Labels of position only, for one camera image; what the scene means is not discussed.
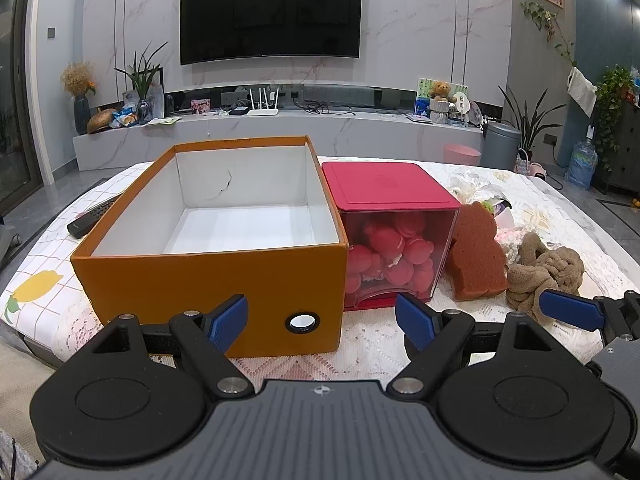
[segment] glass vase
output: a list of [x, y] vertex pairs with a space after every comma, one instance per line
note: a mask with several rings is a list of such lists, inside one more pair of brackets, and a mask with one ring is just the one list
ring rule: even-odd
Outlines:
[[89, 99], [86, 95], [77, 95], [74, 100], [74, 121], [76, 122], [76, 132], [78, 135], [86, 133], [86, 124], [91, 119], [89, 110]]
[[154, 118], [153, 106], [148, 99], [140, 99], [136, 107], [136, 115], [138, 116], [138, 124], [147, 124]]

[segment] hanging towel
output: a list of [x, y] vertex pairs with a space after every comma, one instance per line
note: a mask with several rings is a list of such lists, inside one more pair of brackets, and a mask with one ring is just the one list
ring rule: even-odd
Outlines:
[[578, 103], [584, 113], [591, 117], [593, 106], [596, 104], [597, 87], [592, 85], [575, 66], [569, 72], [566, 85], [567, 93]]

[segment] transparent plastic container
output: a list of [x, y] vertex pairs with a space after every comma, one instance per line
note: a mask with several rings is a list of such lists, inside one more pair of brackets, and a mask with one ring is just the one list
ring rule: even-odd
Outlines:
[[572, 151], [564, 179], [580, 189], [589, 189], [597, 165], [598, 153], [590, 140], [578, 142]]
[[398, 292], [429, 301], [460, 202], [417, 164], [325, 162], [349, 239], [345, 310], [392, 306]]

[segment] circular hole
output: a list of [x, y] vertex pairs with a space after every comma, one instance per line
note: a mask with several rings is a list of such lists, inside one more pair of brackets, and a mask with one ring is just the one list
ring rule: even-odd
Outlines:
[[289, 316], [285, 327], [294, 334], [306, 334], [312, 332], [320, 324], [320, 318], [313, 312], [298, 312]]

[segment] white lace tablecloth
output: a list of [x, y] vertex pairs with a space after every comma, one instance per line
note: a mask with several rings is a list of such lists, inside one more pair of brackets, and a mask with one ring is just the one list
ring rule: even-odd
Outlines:
[[[379, 160], [320, 157], [326, 160]], [[634, 288], [612, 258], [572, 221], [567, 213], [523, 176], [509, 171], [418, 162], [443, 186], [450, 178], [474, 171], [498, 186], [513, 205], [516, 225], [536, 230], [545, 242], [576, 250], [603, 295], [622, 297]], [[65, 361], [101, 325], [76, 278], [69, 256], [79, 243], [66, 230], [78, 213], [122, 192], [149, 163], [137, 164], [95, 187], [67, 207], [42, 234], [0, 296], [2, 321], [49, 348]], [[441, 278], [433, 301], [435, 310], [459, 308], [482, 321], [503, 321], [511, 309], [504, 294], [483, 300], [456, 302], [448, 280]], [[580, 361], [588, 361], [601, 347], [597, 333], [555, 322], [549, 331]], [[392, 308], [344, 314], [340, 348], [331, 354], [234, 360], [259, 387], [264, 378], [354, 380], [379, 379], [383, 386], [408, 363], [403, 334]]]

